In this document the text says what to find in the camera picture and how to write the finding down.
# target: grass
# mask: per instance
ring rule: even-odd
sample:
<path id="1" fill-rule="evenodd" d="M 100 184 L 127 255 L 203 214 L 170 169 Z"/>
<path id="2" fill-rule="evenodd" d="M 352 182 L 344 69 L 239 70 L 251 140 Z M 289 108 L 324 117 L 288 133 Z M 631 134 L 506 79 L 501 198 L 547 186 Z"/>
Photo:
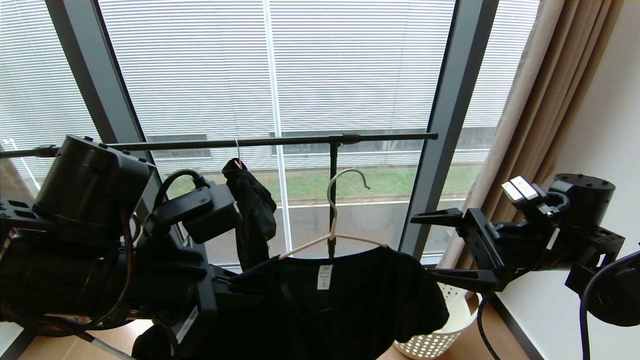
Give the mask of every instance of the grass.
<path id="1" fill-rule="evenodd" d="M 476 180 L 481 165 L 452 165 L 445 181 L 443 195 L 467 193 Z M 413 190 L 415 168 L 406 167 L 367 167 L 361 168 L 367 177 L 371 190 L 362 186 L 360 176 L 356 173 L 345 174 L 337 186 L 337 197 L 397 197 L 408 198 Z M 226 180 L 221 174 L 205 174 L 206 178 L 216 183 Z M 278 172 L 256 172 L 254 176 L 271 192 L 274 200 L 280 202 L 280 180 Z M 287 195 L 289 200 L 317 200 L 326 198 L 329 170 L 288 170 Z M 169 188 L 169 196 L 176 197 L 193 189 L 188 176 L 178 178 Z"/>

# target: road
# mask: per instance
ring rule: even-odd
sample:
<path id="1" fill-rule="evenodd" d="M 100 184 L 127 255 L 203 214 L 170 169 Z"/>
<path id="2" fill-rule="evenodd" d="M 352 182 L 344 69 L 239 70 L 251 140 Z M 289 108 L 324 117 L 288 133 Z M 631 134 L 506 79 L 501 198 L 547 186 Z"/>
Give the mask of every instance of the road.
<path id="1" fill-rule="evenodd" d="M 461 208 L 463 203 L 464 199 L 445 200 L 440 202 L 438 209 Z M 407 208 L 407 202 L 339 204 L 337 230 L 340 233 L 352 234 L 387 243 L 393 249 L 396 249 L 400 241 Z M 289 214 L 291 238 L 294 248 L 319 238 L 328 232 L 328 205 L 290 206 Z M 282 210 L 277 209 L 275 216 L 278 222 L 278 232 L 276 236 L 269 241 L 269 253 L 272 256 L 285 252 Z M 431 227 L 426 250 L 443 252 L 446 249 L 447 240 L 452 232 L 453 229 L 451 228 L 440 226 Z M 364 251 L 371 249 L 372 246 L 373 245 L 360 243 L 358 241 L 338 239 L 336 256 Z M 206 243 L 206 247 L 210 263 L 238 263 L 234 231 L 229 231 L 215 239 L 209 240 Z M 299 252 L 298 256 L 301 258 L 326 257 L 326 246 L 313 246 Z"/>

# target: black baseboard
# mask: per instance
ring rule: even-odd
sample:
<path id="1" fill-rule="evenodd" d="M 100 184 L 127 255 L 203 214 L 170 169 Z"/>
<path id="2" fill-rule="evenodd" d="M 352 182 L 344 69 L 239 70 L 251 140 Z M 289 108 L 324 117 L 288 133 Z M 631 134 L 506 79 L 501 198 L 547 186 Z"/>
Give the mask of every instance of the black baseboard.
<path id="1" fill-rule="evenodd" d="M 0 356 L 0 360 L 18 360 L 23 352 L 27 350 L 31 342 L 35 339 L 29 331 L 23 330 L 13 343 Z"/>
<path id="2" fill-rule="evenodd" d="M 509 331 L 511 331 L 513 337 L 516 338 L 516 341 L 520 344 L 520 347 L 522 347 L 522 350 L 524 350 L 529 359 L 545 360 L 545 358 L 538 352 L 538 349 L 533 346 L 531 340 L 529 340 L 527 335 L 525 335 L 524 331 L 522 331 L 522 328 L 518 325 L 513 316 L 511 316 L 509 310 L 507 310 L 502 301 L 500 301 L 500 298 L 494 296 L 491 298 L 490 303 L 495 312 L 500 315 L 502 321 L 507 325 Z"/>

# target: brown curtain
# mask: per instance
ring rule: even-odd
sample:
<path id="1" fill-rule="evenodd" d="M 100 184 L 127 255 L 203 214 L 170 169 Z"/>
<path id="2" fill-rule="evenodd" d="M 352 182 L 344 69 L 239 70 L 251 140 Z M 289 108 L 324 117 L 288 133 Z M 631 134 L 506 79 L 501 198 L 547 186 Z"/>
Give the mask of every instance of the brown curtain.
<path id="1" fill-rule="evenodd" d="M 33 201 L 33 195 L 9 159 L 0 159 L 0 195 L 11 199 Z"/>
<path id="2" fill-rule="evenodd" d="M 501 184 L 521 175 L 542 183 L 606 48 L 621 1 L 542 1 L 502 114 L 487 162 L 466 208 L 494 221 L 513 221 L 516 210 Z M 441 267 L 468 268 L 464 242 L 453 238 Z"/>

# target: black metal rod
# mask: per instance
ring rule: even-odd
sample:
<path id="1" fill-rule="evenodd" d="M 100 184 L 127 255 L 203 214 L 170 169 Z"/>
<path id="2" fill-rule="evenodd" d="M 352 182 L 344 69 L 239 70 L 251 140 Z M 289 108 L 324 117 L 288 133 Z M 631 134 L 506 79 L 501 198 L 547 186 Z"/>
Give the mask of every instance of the black metal rod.
<path id="1" fill-rule="evenodd" d="M 330 169 L 329 169 L 329 180 L 333 179 L 333 177 L 338 173 L 338 146 L 340 143 L 332 142 L 329 146 L 329 156 L 331 157 Z M 329 191 L 329 198 L 335 204 L 335 183 L 332 184 L 331 190 Z M 335 213 L 333 213 L 333 208 L 329 206 L 329 230 L 331 231 L 331 223 L 333 222 L 333 217 Z M 335 256 L 335 238 L 329 239 L 326 242 L 329 252 L 329 258 L 333 259 Z"/>
<path id="2" fill-rule="evenodd" d="M 385 141 L 385 140 L 436 140 L 436 133 L 417 134 L 393 134 L 393 135 L 358 135 L 344 133 L 335 136 L 299 136 L 285 138 L 254 138 L 238 139 L 237 145 L 247 146 L 273 146 L 273 145 L 301 145 L 307 143 L 343 143 L 352 144 L 358 142 Z M 235 140 L 206 140 L 184 142 L 136 142 L 113 143 L 108 146 L 116 150 L 127 151 L 155 151 L 155 150 L 181 150 L 181 149 L 217 149 L 222 147 L 236 147 Z M 59 147 L 47 145 L 31 150 L 2 151 L 0 158 L 21 158 L 23 156 L 37 156 L 39 158 L 55 157 Z"/>

